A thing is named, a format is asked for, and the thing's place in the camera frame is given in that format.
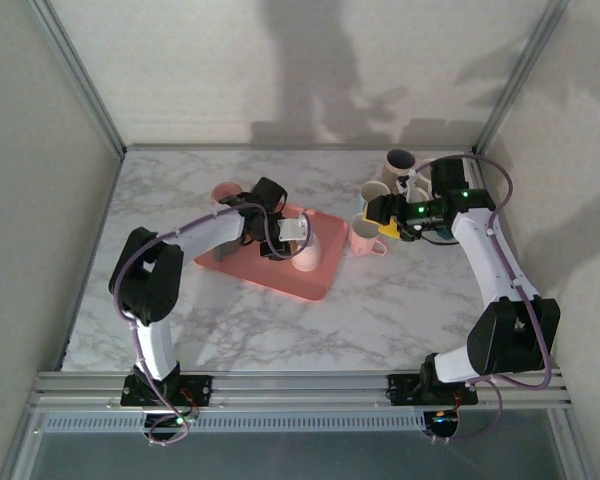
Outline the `pale blush mug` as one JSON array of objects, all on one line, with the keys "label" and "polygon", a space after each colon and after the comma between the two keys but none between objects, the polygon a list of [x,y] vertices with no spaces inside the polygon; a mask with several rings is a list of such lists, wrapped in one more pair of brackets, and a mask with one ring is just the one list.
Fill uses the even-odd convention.
[{"label": "pale blush mug", "polygon": [[309,244],[301,251],[293,254],[291,263],[300,272],[311,272],[318,268],[322,258],[321,244],[318,236],[313,233]]}]

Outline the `iridescent pearl mug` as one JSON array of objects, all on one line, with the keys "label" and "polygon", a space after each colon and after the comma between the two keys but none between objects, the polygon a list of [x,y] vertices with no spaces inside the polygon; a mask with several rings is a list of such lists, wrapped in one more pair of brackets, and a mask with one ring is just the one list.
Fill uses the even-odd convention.
[{"label": "iridescent pearl mug", "polygon": [[384,183],[392,193],[398,191],[397,181],[399,177],[407,176],[409,171],[415,167],[416,158],[405,149],[392,149],[387,152],[380,181]]}]

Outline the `pink smiley patterned mug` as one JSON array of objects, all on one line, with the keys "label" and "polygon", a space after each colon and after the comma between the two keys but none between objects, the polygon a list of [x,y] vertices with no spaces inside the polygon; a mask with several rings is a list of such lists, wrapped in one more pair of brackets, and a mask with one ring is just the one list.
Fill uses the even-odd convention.
[{"label": "pink smiley patterned mug", "polygon": [[243,192],[243,188],[234,182],[223,182],[216,185],[212,191],[211,198],[215,206],[232,207],[240,203],[237,196]]}]

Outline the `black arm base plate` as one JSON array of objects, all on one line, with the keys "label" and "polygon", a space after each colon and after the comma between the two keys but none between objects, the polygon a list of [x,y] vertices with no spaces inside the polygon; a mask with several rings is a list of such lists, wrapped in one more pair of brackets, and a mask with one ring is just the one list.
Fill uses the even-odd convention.
[{"label": "black arm base plate", "polygon": [[[212,393],[213,378],[208,375],[179,375],[171,380],[155,381],[162,397],[176,407],[207,407]],[[123,407],[164,406],[148,383],[137,375],[125,378],[120,404]]]},{"label": "black arm base plate", "polygon": [[420,374],[387,376],[386,398],[392,406],[473,406],[478,403],[475,391],[462,382],[441,383]]}]

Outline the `light blue mug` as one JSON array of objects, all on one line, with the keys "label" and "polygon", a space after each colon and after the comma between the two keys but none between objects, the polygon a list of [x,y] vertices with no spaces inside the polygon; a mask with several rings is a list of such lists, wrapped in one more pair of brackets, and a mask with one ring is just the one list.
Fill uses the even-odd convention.
[{"label": "light blue mug", "polygon": [[358,211],[362,213],[370,201],[390,193],[390,188],[381,181],[370,180],[363,183],[359,189]]}]

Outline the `lower aluminium frame leg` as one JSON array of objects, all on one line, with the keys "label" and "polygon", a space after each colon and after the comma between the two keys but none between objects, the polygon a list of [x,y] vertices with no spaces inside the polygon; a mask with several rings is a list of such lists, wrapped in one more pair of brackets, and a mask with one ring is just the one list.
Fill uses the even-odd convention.
[{"label": "lower aluminium frame leg", "polygon": [[26,410],[16,428],[0,480],[29,480],[45,432],[45,414]]},{"label": "lower aluminium frame leg", "polygon": [[566,480],[598,480],[574,411],[551,409],[548,418]]}]

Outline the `aluminium frame post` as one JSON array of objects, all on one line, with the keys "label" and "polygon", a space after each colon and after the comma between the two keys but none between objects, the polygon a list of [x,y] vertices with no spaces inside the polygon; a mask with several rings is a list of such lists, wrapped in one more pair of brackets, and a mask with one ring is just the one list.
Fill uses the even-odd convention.
[{"label": "aluminium frame post", "polygon": [[548,0],[546,8],[518,56],[509,79],[497,97],[495,106],[471,148],[474,154],[486,153],[493,143],[502,123],[525,86],[570,2],[571,0]]},{"label": "aluminium frame post", "polygon": [[127,146],[51,0],[26,0],[119,161]]}]

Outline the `pink plastic tray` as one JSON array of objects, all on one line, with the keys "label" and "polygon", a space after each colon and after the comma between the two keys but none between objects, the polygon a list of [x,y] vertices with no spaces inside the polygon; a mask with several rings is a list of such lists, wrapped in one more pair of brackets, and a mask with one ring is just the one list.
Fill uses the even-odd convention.
[{"label": "pink plastic tray", "polygon": [[195,263],[300,299],[322,300],[335,279],[349,226],[343,218],[322,211],[309,210],[308,213],[321,247],[321,260],[313,271],[301,272],[290,260],[261,258],[258,243],[241,247],[221,261],[215,259],[214,252],[209,252],[196,258]]}]

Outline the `wide aluminium mounting rail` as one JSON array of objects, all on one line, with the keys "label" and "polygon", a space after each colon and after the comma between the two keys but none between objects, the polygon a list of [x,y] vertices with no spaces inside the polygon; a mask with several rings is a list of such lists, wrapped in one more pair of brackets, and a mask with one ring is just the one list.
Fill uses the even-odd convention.
[{"label": "wide aluminium mounting rail", "polygon": [[[212,372],[209,405],[202,412],[327,412],[387,411],[387,371],[342,372]],[[161,405],[130,406],[122,400],[122,372],[43,372],[37,375],[27,405],[46,410],[162,413]],[[571,398],[563,376],[553,375],[550,386],[531,391],[501,381],[495,388],[473,388],[477,402],[462,401],[463,410],[569,409]]]}]

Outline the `thin aluminium frame rail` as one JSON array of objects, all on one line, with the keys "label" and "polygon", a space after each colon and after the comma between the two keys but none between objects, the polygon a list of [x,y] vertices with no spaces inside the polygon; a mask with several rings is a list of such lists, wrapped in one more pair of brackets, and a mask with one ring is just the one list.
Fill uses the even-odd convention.
[{"label": "thin aluminium frame rail", "polygon": [[154,151],[388,151],[405,148],[411,151],[470,151],[466,144],[347,144],[347,143],[135,143],[126,146],[127,152]]}]

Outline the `grey mug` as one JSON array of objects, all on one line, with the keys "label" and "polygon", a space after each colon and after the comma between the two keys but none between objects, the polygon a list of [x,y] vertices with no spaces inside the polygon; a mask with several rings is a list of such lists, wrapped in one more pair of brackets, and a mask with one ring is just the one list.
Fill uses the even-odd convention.
[{"label": "grey mug", "polygon": [[213,258],[218,263],[223,262],[225,258],[237,253],[241,247],[240,239],[222,243],[213,249]]}]

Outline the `controller board with LED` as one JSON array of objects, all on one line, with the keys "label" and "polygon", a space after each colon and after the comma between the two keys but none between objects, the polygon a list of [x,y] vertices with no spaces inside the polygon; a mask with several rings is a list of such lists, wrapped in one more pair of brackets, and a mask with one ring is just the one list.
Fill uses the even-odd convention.
[{"label": "controller board with LED", "polygon": [[168,440],[184,432],[184,423],[173,414],[147,414],[144,420],[144,434],[157,440]]},{"label": "controller board with LED", "polygon": [[459,416],[456,410],[426,411],[424,433],[430,437],[447,439],[455,435]]}]

